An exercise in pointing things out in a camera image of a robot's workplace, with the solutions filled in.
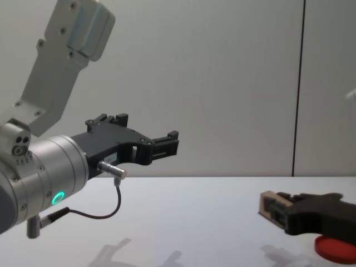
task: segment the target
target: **red lid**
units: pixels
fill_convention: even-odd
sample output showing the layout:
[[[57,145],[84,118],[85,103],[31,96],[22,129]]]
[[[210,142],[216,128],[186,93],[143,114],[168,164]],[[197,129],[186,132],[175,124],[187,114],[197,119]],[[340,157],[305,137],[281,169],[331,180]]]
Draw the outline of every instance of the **red lid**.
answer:
[[[315,251],[323,258],[340,264],[356,264],[356,246],[320,236],[315,240]]]

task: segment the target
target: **table surface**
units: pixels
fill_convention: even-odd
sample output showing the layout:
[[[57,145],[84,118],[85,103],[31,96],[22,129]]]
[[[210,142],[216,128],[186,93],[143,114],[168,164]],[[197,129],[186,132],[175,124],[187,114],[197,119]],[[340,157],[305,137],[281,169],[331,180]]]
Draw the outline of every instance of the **table surface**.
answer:
[[[127,178],[122,208],[108,220],[69,214],[26,238],[26,224],[0,236],[1,266],[329,267],[317,235],[287,236],[258,215],[264,191],[339,192],[356,202],[353,177]],[[62,207],[106,215],[116,205],[112,178],[98,178]]]

